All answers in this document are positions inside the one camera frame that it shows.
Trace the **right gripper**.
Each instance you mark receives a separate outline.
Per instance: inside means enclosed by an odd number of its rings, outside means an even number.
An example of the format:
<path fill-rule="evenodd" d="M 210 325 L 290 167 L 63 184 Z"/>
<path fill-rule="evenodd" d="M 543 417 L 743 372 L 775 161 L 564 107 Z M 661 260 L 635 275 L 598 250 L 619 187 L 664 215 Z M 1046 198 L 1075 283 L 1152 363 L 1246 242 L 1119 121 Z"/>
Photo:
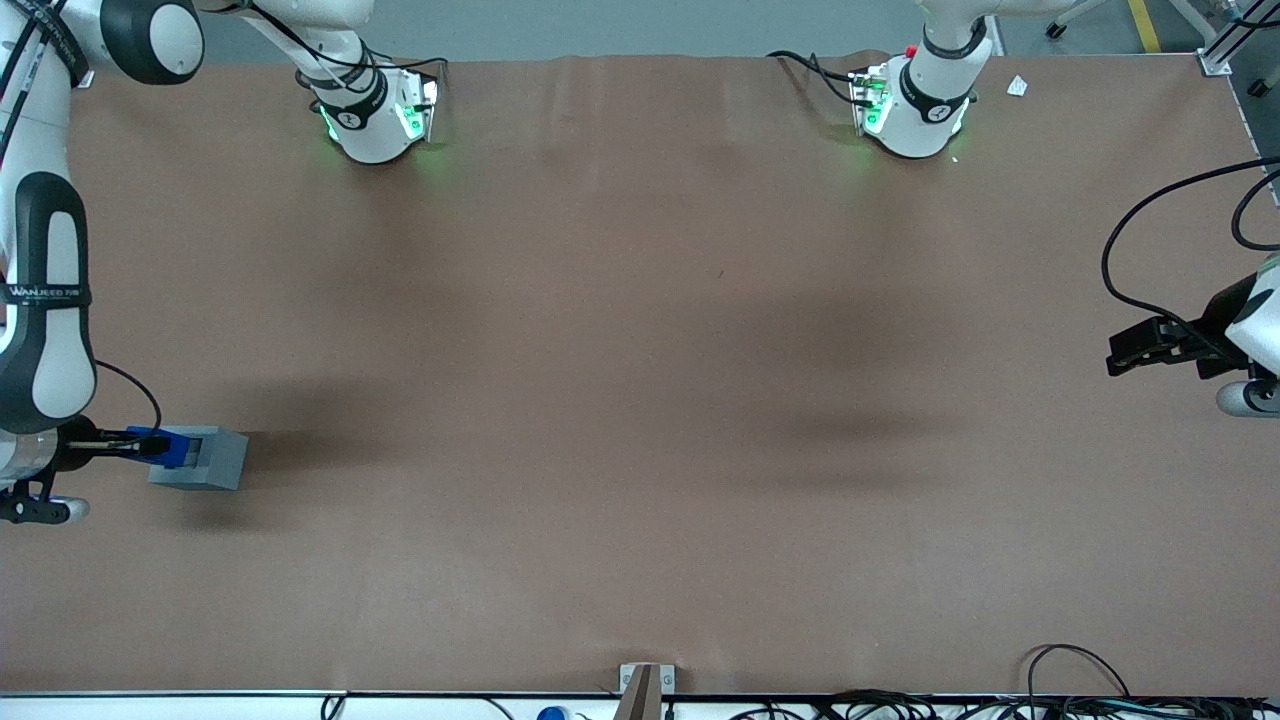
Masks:
<path fill-rule="evenodd" d="M 169 454 L 165 430 L 147 427 L 129 427 L 124 430 L 99 429 L 88 418 L 72 418 L 67 424 L 36 434 L 15 434 L 1 430 L 1 486 L 8 488 L 18 480 L 36 478 L 46 468 L 55 474 L 77 471 L 91 461 L 91 452 L 70 448 L 69 443 L 105 443 L 96 448 L 96 457 L 120 457 L 134 462 L 163 462 Z"/>

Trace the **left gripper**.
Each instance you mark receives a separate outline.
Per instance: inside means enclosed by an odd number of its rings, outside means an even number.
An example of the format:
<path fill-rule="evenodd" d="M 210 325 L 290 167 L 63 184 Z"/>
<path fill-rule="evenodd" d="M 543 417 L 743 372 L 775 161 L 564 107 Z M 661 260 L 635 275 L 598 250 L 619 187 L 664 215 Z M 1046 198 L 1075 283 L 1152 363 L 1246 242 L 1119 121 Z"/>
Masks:
<path fill-rule="evenodd" d="M 1251 377 L 1276 377 L 1279 372 L 1279 255 L 1270 254 L 1258 270 L 1216 293 L 1206 305 L 1196 329 L 1216 348 L 1201 360 L 1181 351 L 1197 343 L 1196 334 L 1169 316 L 1148 316 L 1108 338 L 1105 365 L 1110 377 L 1142 366 L 1196 363 L 1202 380 L 1234 370 Z"/>

